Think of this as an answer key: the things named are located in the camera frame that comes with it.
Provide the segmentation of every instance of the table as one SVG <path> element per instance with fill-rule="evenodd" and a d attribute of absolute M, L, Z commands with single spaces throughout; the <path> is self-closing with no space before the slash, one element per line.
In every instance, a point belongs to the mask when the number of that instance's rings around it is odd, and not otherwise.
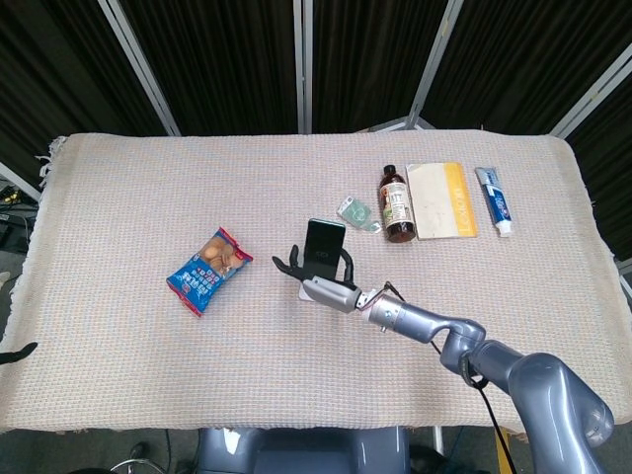
<path fill-rule="evenodd" d="M 389 244 L 348 230 L 363 288 L 476 319 L 523 353 L 562 358 L 631 419 L 630 314 L 572 150 L 484 131 L 128 138 L 70 136 L 52 157 L 0 351 L 0 427 L 372 428 L 490 425 L 475 390 L 433 349 L 297 299 L 278 272 L 307 219 L 353 195 L 377 211 L 382 167 L 457 161 L 479 236 Z M 474 174 L 496 166 L 514 218 L 500 239 Z M 201 319 L 165 278 L 219 226 L 252 265 Z M 511 400 L 488 389 L 499 423 Z"/>

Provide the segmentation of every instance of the black smartphone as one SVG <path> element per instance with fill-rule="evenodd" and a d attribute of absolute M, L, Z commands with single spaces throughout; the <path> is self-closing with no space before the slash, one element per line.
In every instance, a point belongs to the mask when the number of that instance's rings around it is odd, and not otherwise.
<path fill-rule="evenodd" d="M 318 277 L 336 279 L 346 230 L 345 225 L 338 222 L 309 219 L 303 268 Z"/>

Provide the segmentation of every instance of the yellow notebook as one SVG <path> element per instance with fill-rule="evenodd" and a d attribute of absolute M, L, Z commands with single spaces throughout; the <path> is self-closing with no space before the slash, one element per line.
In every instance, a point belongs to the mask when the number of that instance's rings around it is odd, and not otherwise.
<path fill-rule="evenodd" d="M 476 219 L 460 163 L 408 165 L 417 238 L 476 237 Z"/>

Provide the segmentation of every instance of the black backdrop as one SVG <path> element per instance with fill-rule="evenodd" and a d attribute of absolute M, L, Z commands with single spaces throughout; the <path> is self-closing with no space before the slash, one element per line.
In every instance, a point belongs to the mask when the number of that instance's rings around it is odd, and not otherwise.
<path fill-rule="evenodd" d="M 292 0 L 123 0 L 183 134 L 296 133 Z M 313 129 L 406 116 L 446 0 L 314 0 Z M 422 117 L 546 133 L 632 42 L 628 2 L 465 2 Z M 0 160 L 34 186 L 57 135 L 163 135 L 96 0 L 0 0 Z M 630 79 L 569 137 L 632 257 Z"/>
<path fill-rule="evenodd" d="M 164 128 L 97 2 L 0 2 L 0 160 L 32 185 L 57 135 Z"/>

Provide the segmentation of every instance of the white pole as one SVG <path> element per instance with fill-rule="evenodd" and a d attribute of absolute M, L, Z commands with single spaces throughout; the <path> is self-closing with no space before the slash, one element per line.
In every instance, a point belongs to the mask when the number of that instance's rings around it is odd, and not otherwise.
<path fill-rule="evenodd" d="M 433 80 L 435 79 L 438 66 L 441 63 L 443 54 L 445 53 L 445 47 L 450 40 L 452 30 L 454 30 L 454 24 L 458 19 L 458 14 L 460 13 L 462 6 L 463 0 L 449 0 L 445 6 L 443 18 L 441 19 L 436 36 L 434 37 L 431 54 L 428 56 L 428 60 L 426 61 L 424 74 L 422 74 L 422 79 L 419 82 L 419 87 L 417 88 L 417 94 L 415 94 L 411 111 L 406 119 L 405 128 L 407 130 L 411 130 L 415 127 L 417 117 L 424 107 L 426 97 L 428 96 L 428 92 L 430 91 Z"/>
<path fill-rule="evenodd" d="M 41 192 L 36 190 L 33 186 L 27 183 L 25 180 L 20 178 L 16 173 L 14 173 L 7 165 L 0 162 L 0 175 L 4 176 L 11 183 L 16 185 L 22 191 L 24 191 L 31 198 L 39 201 L 41 197 Z"/>
<path fill-rule="evenodd" d="M 624 260 L 623 262 L 617 262 L 616 267 L 619 269 L 621 275 L 632 274 L 632 258 Z"/>
<path fill-rule="evenodd" d="M 99 0 L 99 5 L 167 134 L 181 136 L 165 96 L 156 81 L 145 54 L 142 52 L 134 31 L 129 25 L 119 0 Z"/>
<path fill-rule="evenodd" d="M 428 123 L 421 117 L 417 118 L 417 123 L 415 125 L 415 128 L 417 127 L 419 127 L 422 130 L 435 130 L 436 129 L 434 125 L 432 125 L 431 123 Z"/>
<path fill-rule="evenodd" d="M 360 132 L 370 132 L 370 133 L 379 133 L 381 131 L 393 131 L 393 130 L 401 130 L 404 128 L 404 124 L 406 123 L 405 117 L 395 118 L 394 120 L 386 121 L 385 123 L 379 123 L 378 125 L 370 126 Z"/>
<path fill-rule="evenodd" d="M 312 84 L 314 71 L 314 1 L 303 0 L 303 47 L 305 70 L 305 133 L 312 132 Z"/>
<path fill-rule="evenodd" d="M 621 282 L 621 287 L 623 288 L 623 291 L 625 291 L 627 297 L 632 299 L 632 287 L 630 287 L 630 283 L 628 283 L 627 279 L 625 279 L 625 276 L 619 276 L 619 281 Z"/>
<path fill-rule="evenodd" d="M 610 67 L 592 84 L 586 93 L 571 107 L 550 131 L 551 135 L 566 138 L 588 117 L 603 100 L 623 82 L 632 71 L 632 43 L 617 57 Z"/>
<path fill-rule="evenodd" d="M 445 454 L 443 447 L 443 429 L 441 427 L 433 427 L 434 450 L 440 455 Z"/>
<path fill-rule="evenodd" d="M 294 63 L 296 65 L 296 124 L 305 133 L 305 77 L 303 71 L 303 2 L 294 0 Z"/>

